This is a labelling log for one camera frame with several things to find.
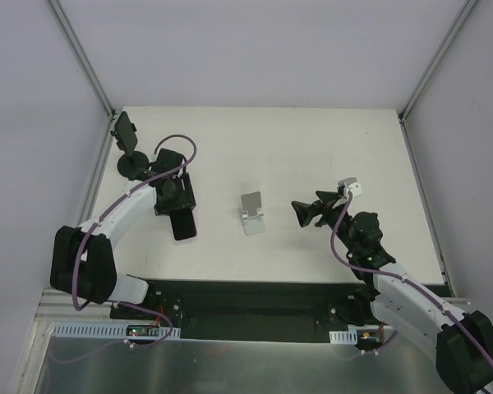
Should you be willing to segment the black round-base phone stand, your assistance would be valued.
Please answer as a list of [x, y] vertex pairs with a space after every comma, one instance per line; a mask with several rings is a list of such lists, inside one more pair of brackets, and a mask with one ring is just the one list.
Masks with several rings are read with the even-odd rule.
[[117, 147], [123, 155], [117, 161], [117, 171], [121, 176], [129, 178], [135, 171], [147, 168], [149, 165], [148, 157], [136, 149], [137, 144], [126, 145], [117, 142]]

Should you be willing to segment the silver folding phone stand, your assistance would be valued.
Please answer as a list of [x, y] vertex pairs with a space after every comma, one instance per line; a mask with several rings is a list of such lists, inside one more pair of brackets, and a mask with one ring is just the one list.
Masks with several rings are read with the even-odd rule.
[[254, 236], [265, 231], [264, 212], [259, 191], [242, 195], [240, 210], [243, 230], [247, 236]]

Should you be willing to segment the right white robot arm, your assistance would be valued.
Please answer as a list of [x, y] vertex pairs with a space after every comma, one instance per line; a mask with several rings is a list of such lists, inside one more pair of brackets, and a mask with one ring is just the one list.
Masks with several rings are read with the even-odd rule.
[[467, 312], [443, 300], [414, 279], [381, 244], [377, 213], [348, 209], [353, 194], [346, 188], [318, 192], [317, 201], [291, 203], [301, 227], [318, 218], [316, 227], [331, 229], [330, 240], [341, 241], [347, 253], [334, 257], [366, 283], [371, 295], [353, 303], [361, 323], [378, 320], [406, 337], [435, 364], [453, 393], [486, 392], [493, 382], [493, 325], [479, 310]]

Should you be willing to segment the black smartphone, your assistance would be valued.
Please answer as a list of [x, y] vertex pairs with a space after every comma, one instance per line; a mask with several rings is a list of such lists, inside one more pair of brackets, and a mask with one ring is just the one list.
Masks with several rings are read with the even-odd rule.
[[132, 156], [135, 152], [138, 139], [136, 136], [135, 124], [131, 122], [126, 111], [122, 111], [118, 117], [113, 136], [116, 140], [117, 147], [127, 156]]

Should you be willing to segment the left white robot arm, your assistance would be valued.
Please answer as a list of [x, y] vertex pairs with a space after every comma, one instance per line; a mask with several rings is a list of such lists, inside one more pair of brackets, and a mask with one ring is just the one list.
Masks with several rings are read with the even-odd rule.
[[148, 293], [148, 282], [118, 274], [113, 249], [149, 211], [169, 217], [176, 241], [196, 236], [192, 213], [196, 200], [190, 175], [180, 168], [186, 161], [181, 153], [161, 149], [151, 168], [139, 168], [130, 175], [124, 200], [104, 218], [61, 227], [53, 245], [51, 287], [99, 305], [126, 302], [137, 318], [151, 318], [158, 301]]

